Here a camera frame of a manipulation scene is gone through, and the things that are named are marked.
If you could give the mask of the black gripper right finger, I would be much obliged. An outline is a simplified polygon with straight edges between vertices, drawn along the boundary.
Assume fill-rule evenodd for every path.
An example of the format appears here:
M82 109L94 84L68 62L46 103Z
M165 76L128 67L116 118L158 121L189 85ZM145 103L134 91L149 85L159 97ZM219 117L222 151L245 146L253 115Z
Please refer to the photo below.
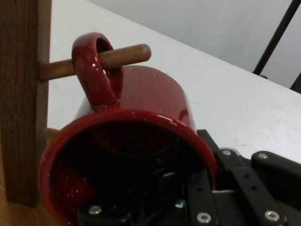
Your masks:
M206 130L189 131L195 154L188 176L190 226L298 226L301 166L269 151L246 159L220 149Z

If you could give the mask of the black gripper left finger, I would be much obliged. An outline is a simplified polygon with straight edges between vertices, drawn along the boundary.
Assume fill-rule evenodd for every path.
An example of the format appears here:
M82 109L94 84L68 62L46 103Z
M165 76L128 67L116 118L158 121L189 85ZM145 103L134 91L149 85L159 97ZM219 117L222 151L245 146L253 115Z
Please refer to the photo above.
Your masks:
M77 209L79 226L186 226L183 162L111 177Z

